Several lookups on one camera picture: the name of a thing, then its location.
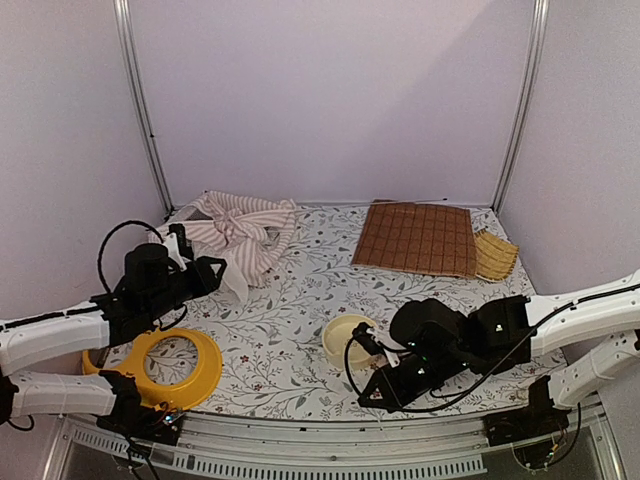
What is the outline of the pink striped pet tent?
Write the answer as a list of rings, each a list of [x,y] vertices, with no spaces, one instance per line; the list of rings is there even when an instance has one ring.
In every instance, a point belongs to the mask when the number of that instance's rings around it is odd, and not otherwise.
[[[252,287],[264,283],[279,262],[296,229],[297,205],[288,199],[271,201],[221,191],[207,191],[157,228],[184,226],[197,257],[226,261],[222,283],[241,303]]]

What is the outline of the white tent pole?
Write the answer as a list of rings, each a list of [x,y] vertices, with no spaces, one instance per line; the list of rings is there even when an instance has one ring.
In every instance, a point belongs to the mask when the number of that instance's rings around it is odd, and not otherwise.
[[[395,200],[395,199],[374,199],[371,202],[371,205],[380,204],[380,205],[396,205],[396,204],[415,204],[415,205],[424,205],[424,204],[446,204],[448,198],[437,198],[437,199],[413,199],[413,200]]]

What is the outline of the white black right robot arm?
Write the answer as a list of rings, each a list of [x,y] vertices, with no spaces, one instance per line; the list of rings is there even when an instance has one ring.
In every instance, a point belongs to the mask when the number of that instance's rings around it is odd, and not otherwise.
[[[477,380],[444,396],[442,409],[474,393],[492,376],[570,344],[600,339],[573,366],[554,373],[539,397],[517,415],[517,427],[537,436],[556,409],[570,410],[639,357],[639,275],[559,295],[516,295],[463,314],[435,298],[405,303],[392,318],[389,337],[358,325],[351,340],[372,354],[385,353],[357,402],[389,413],[413,413],[413,402],[470,371]]]

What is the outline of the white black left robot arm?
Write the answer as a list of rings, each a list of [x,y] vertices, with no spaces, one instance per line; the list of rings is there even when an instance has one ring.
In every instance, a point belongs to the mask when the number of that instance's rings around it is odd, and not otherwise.
[[[75,306],[1,323],[1,420],[37,414],[88,413],[128,434],[150,416],[141,382],[115,370],[61,374],[57,360],[86,350],[130,343],[160,328],[168,313],[216,291],[225,260],[194,257],[181,247],[146,243],[126,254],[114,288]]]

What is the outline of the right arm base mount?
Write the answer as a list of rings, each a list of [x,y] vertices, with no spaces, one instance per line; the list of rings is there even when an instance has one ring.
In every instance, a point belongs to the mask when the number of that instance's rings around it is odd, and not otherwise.
[[[551,398],[550,379],[549,375],[545,375],[529,386],[526,406],[488,414],[482,418],[490,446],[535,438],[569,426],[569,410],[556,408]]]

